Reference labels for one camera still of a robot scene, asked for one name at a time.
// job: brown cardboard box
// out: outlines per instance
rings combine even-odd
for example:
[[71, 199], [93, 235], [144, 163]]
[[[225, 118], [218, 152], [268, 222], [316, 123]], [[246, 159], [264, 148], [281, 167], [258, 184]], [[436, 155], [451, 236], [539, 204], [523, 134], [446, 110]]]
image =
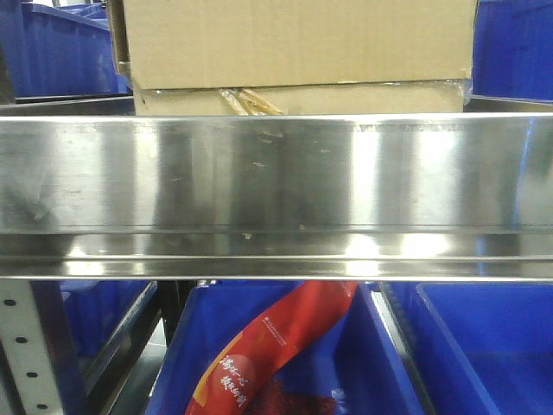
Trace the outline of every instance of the brown cardboard box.
[[[462, 112], [463, 82], [284, 86], [256, 88], [289, 115]], [[218, 90], [143, 91], [137, 115], [232, 115]]]
[[[143, 90], [450, 80], [471, 75], [476, 3], [124, 0], [124, 19]], [[123, 19], [111, 21], [119, 63]]]

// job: red plastic bag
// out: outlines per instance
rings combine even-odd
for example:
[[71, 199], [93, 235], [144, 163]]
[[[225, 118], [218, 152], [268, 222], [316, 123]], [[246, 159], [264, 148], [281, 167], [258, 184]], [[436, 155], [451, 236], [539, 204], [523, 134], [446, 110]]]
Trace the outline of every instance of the red plastic bag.
[[185, 415], [239, 415], [272, 375], [349, 310], [355, 282], [306, 281], [253, 319], [201, 377]]

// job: blue storage crate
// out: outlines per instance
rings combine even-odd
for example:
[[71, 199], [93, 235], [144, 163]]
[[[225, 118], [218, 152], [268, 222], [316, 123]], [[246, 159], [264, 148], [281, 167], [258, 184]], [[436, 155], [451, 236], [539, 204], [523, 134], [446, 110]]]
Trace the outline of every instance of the blue storage crate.
[[119, 280], [116, 282], [118, 290], [118, 315], [123, 316], [138, 295], [146, 288], [149, 281]]
[[0, 2], [0, 42], [18, 97], [128, 92], [97, 5], [86, 11]]
[[474, 93], [553, 99], [553, 0], [480, 0]]
[[410, 320], [438, 413], [551, 414], [553, 285], [420, 284]]
[[148, 281], [60, 282], [77, 354], [94, 356]]
[[16, 95], [31, 90], [27, 43], [20, 0], [0, 1], [0, 46]]
[[117, 324], [118, 292], [115, 281], [68, 280], [60, 283], [70, 294], [66, 313], [79, 355], [94, 356]]
[[[195, 288], [156, 382], [146, 415], [182, 415], [201, 375], [255, 316], [297, 283], [250, 282]], [[348, 315], [283, 367], [289, 393], [339, 397], [336, 414], [423, 414], [413, 386], [362, 284]]]

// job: shelf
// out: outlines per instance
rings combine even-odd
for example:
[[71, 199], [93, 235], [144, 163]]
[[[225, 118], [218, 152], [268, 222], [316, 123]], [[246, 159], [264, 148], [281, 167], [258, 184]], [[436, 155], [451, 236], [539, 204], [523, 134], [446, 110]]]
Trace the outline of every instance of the shelf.
[[553, 279], [553, 116], [0, 118], [6, 278]]

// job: perforated metal post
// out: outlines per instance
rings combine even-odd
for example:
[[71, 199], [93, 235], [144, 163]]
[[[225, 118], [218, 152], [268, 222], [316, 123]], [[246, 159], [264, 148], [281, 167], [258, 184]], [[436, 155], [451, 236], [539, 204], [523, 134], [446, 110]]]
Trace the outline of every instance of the perforated metal post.
[[58, 283], [0, 281], [0, 322], [25, 413], [89, 413]]

